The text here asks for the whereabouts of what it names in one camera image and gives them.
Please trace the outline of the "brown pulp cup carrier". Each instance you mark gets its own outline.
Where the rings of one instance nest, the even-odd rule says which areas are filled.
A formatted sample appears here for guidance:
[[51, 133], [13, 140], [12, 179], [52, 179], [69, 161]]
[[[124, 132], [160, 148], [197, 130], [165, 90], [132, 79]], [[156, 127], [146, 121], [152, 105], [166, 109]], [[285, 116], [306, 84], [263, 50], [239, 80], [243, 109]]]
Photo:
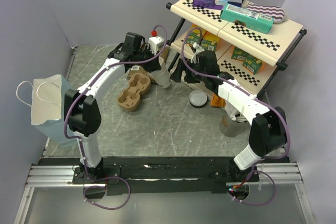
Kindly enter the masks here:
[[148, 92], [151, 80], [142, 73], [134, 74], [126, 89], [123, 89], [117, 97], [117, 104], [124, 110], [134, 111], [141, 102], [141, 95]]

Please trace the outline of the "teal carton box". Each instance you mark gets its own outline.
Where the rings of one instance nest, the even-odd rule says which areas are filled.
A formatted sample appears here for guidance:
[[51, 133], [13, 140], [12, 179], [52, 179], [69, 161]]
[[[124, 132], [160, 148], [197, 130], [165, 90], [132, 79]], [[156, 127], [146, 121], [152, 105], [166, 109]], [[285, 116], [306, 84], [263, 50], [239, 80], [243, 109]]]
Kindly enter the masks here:
[[220, 14], [222, 20], [243, 25], [260, 33], [270, 32], [274, 18], [226, 3]]

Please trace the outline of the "purple wavy sponge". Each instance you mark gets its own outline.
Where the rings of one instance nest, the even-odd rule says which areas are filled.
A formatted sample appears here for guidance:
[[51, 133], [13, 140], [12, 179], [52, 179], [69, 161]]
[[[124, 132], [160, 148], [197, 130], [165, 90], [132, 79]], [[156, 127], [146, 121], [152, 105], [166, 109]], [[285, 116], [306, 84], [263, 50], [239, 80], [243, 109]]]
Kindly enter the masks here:
[[279, 6], [265, 6], [249, 3], [245, 6], [245, 9], [269, 16], [274, 19], [275, 24], [280, 24], [287, 20], [285, 11]]

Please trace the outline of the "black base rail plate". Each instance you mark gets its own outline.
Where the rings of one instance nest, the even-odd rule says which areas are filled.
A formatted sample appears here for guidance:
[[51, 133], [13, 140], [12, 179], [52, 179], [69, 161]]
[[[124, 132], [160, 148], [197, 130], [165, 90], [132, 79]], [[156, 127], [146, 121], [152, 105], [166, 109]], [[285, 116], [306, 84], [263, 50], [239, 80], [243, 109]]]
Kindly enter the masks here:
[[296, 163], [267, 159], [240, 170], [231, 157], [105, 157], [101, 181], [91, 182], [78, 158], [42, 158], [30, 168], [26, 187], [78, 187], [89, 199], [139, 193], [210, 192], [225, 194], [227, 186], [301, 184]]

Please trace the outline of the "brown coffee bean bag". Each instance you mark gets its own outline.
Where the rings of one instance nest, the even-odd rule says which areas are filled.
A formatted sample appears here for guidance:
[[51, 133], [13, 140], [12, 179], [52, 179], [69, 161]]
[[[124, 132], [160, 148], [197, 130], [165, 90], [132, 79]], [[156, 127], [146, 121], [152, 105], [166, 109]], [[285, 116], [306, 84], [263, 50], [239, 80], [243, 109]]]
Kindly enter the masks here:
[[[162, 59], [164, 63], [166, 63], [169, 52], [170, 52], [170, 47], [169, 46], [165, 47], [161, 55], [158, 57], [158, 60]], [[155, 82], [155, 80], [150, 76], [150, 72], [148, 71], [148, 69], [151, 70], [152, 67], [153, 67], [153, 62], [149, 62], [148, 65], [145, 65], [145, 67], [143, 65], [134, 65], [129, 70], [127, 78], [130, 79], [134, 74], [142, 73], [144, 75], [147, 75], [151, 79], [152, 82]]]

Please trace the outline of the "green juice carton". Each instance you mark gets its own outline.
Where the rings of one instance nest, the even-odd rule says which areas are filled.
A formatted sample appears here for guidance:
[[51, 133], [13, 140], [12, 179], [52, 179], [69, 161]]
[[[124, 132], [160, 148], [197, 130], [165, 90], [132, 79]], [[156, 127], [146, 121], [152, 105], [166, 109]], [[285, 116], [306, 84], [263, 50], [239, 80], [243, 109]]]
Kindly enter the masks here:
[[243, 62], [243, 67], [252, 74], [257, 74], [262, 69], [263, 65], [264, 63], [261, 60], [253, 56], [247, 56]]
[[238, 47], [234, 47], [231, 59], [244, 62], [247, 56], [248, 56], [247, 52], [241, 50]]
[[204, 31], [201, 29], [201, 30], [193, 30], [193, 31], [190, 31], [188, 36], [187, 36], [187, 39], [185, 40], [185, 43], [189, 46], [193, 46], [195, 43], [198, 43], [200, 44], [200, 41], [202, 40], [204, 36]]
[[201, 41], [201, 46], [204, 50], [209, 50], [215, 52], [220, 39], [217, 36], [211, 36], [207, 34]]

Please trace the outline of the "white plastic cup lids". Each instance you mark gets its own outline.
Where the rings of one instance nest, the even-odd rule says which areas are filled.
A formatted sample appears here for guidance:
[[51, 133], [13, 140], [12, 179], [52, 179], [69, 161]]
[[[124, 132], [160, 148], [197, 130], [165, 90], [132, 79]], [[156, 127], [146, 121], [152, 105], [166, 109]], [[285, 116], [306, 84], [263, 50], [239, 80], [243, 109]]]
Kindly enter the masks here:
[[189, 94], [189, 102], [194, 108], [203, 108], [207, 103], [207, 95], [204, 91], [194, 90]]

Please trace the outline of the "light blue paper bag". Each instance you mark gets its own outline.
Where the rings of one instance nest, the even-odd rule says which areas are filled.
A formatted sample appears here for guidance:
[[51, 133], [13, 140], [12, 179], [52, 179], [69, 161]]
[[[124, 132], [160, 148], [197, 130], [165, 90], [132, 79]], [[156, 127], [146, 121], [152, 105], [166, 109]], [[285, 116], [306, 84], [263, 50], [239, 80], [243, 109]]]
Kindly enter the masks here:
[[[31, 103], [25, 102], [18, 95], [20, 86], [26, 83], [32, 88]], [[31, 125], [61, 147], [77, 144], [75, 138], [68, 139], [64, 135], [65, 93], [71, 88], [60, 74], [34, 79], [33, 82], [23, 81], [16, 88], [17, 99], [30, 107]]]

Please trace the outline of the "grey cup of stirrers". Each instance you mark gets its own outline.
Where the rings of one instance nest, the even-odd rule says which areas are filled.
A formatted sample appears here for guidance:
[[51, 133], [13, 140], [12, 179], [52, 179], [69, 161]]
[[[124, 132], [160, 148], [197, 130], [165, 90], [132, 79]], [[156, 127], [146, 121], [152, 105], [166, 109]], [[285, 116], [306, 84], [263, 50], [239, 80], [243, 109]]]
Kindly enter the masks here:
[[219, 124], [219, 129], [224, 136], [236, 137], [249, 127], [247, 119], [231, 104], [226, 104], [224, 111]]

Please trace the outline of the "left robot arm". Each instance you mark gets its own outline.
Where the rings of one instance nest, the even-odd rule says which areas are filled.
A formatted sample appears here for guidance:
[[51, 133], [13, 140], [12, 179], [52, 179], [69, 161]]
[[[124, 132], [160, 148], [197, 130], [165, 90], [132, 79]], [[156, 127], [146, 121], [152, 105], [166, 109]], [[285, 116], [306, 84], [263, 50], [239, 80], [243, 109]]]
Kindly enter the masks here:
[[110, 86], [134, 65], [148, 71], [159, 69], [159, 55], [166, 46], [165, 38], [152, 31], [145, 40], [142, 35], [128, 32], [124, 42], [107, 56], [102, 67], [77, 90], [64, 95], [64, 136], [75, 140], [80, 149], [80, 169], [92, 183], [103, 179], [103, 158], [98, 148], [97, 131], [101, 124], [99, 100]]

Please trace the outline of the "cream checkered shelf rack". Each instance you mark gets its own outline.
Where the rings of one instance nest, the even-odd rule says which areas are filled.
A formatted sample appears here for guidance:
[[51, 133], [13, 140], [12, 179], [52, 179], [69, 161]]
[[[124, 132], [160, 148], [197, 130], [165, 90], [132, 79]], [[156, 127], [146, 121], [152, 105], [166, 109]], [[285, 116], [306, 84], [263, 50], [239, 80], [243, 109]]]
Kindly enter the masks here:
[[[181, 18], [170, 39], [171, 48], [177, 52], [176, 57], [181, 53], [184, 37], [178, 33], [184, 22], [196, 24], [222, 39], [216, 53], [221, 71], [229, 72], [241, 86], [259, 97], [263, 95], [277, 72], [286, 70], [286, 60], [307, 34], [307, 30], [301, 24], [292, 20], [273, 25], [268, 34], [262, 34], [242, 25], [221, 20], [219, 10], [194, 7], [192, 0], [167, 3], [166, 8]], [[263, 70], [253, 75], [238, 61], [233, 60], [230, 53], [235, 46], [263, 61], [266, 64]]]

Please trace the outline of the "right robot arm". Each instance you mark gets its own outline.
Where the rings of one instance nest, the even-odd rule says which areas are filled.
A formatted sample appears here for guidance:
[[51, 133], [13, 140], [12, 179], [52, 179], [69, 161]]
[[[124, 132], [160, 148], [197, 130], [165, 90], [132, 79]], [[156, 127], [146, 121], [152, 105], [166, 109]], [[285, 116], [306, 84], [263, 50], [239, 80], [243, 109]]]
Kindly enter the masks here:
[[270, 152], [289, 145], [285, 113], [280, 107], [273, 108], [245, 90], [228, 72], [219, 69], [213, 51], [197, 53], [193, 60], [181, 55], [175, 71], [175, 82], [203, 82], [214, 94], [232, 105], [250, 124], [247, 146], [234, 157], [229, 175], [235, 181], [243, 180], [248, 168], [257, 164]]

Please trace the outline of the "white paper cup stack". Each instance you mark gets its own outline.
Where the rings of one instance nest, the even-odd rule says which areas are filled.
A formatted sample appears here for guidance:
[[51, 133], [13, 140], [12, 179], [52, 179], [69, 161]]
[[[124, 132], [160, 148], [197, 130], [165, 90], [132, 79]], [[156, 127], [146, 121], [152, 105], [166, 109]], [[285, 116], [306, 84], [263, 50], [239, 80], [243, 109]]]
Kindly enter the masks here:
[[168, 72], [166, 68], [166, 64], [164, 60], [159, 59], [159, 63], [160, 63], [161, 69], [152, 72], [152, 77], [158, 85], [166, 89], [171, 85], [170, 73]]

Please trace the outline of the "orange snack bag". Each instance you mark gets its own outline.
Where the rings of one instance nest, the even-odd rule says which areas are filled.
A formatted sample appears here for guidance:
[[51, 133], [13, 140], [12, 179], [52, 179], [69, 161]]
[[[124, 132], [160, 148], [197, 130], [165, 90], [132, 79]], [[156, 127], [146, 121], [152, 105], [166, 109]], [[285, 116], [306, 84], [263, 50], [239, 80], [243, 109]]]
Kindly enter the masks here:
[[210, 105], [213, 107], [224, 108], [226, 106], [226, 102], [223, 98], [213, 93]]

